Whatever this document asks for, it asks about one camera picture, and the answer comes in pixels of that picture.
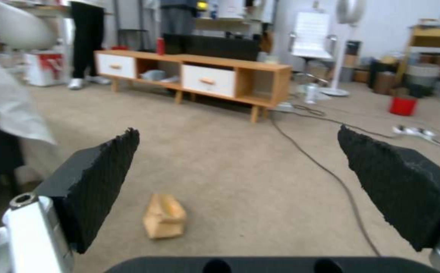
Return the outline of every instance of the power strip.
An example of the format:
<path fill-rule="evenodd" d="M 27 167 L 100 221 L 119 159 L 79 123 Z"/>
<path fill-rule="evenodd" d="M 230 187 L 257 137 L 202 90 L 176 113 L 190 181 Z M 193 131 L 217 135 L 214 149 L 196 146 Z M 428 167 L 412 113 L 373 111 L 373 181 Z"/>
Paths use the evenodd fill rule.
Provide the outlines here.
<path fill-rule="evenodd" d="M 424 128 L 397 126 L 393 128 L 393 131 L 397 135 L 412 135 L 431 142 L 433 142 L 433 138 L 436 136 L 435 133 Z"/>

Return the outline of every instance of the red can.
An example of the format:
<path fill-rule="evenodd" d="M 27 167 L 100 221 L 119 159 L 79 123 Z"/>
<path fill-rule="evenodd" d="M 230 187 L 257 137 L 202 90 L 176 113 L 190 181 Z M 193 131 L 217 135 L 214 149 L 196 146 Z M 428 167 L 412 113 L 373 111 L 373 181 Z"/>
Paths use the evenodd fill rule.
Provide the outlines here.
<path fill-rule="evenodd" d="M 164 47 L 165 47 L 164 39 L 159 37 L 156 42 L 156 53 L 158 53 L 159 55 L 164 55 L 164 51 L 165 51 Z"/>
<path fill-rule="evenodd" d="M 416 98 L 397 98 L 392 99 L 390 112 L 399 116 L 412 116 L 416 108 Z"/>

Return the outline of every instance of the white box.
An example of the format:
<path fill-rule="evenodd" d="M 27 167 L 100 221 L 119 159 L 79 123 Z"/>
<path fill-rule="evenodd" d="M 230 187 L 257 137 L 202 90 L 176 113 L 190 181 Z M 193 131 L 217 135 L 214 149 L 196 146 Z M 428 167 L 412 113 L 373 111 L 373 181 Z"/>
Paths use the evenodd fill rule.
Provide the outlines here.
<path fill-rule="evenodd" d="M 26 79 L 31 85 L 50 86 L 65 83 L 63 56 L 53 51 L 25 54 Z"/>

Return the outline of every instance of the white cloth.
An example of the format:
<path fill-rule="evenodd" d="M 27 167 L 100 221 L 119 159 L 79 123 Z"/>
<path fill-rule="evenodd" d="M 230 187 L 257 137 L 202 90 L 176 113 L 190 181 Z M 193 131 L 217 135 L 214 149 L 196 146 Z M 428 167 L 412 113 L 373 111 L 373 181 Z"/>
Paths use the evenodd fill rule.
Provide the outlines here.
<path fill-rule="evenodd" d="M 92 6 L 96 6 L 96 7 L 105 7 L 104 6 L 104 0 L 70 0 L 71 2 L 81 2 L 87 5 L 92 5 Z"/>
<path fill-rule="evenodd" d="M 28 90 L 0 67 L 0 130 L 19 137 L 24 162 L 43 178 L 62 163 L 45 121 Z"/>

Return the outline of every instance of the cabinet leg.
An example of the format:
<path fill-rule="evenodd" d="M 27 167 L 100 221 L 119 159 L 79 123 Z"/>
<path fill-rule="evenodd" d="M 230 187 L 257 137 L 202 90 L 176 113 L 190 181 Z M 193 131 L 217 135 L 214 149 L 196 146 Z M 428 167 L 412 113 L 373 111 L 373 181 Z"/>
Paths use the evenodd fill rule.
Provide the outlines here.
<path fill-rule="evenodd" d="M 257 123 L 258 117 L 259 117 L 259 107 L 257 105 L 252 105 L 251 123 Z"/>
<path fill-rule="evenodd" d="M 112 91 L 113 92 L 119 92 L 119 80 L 116 78 L 112 79 Z"/>
<path fill-rule="evenodd" d="M 174 103 L 181 104 L 182 99 L 183 99 L 183 91 L 177 90 L 176 96 L 174 98 Z"/>
<path fill-rule="evenodd" d="M 267 109 L 267 107 L 262 107 L 262 118 L 263 119 L 269 118 L 269 110 Z"/>

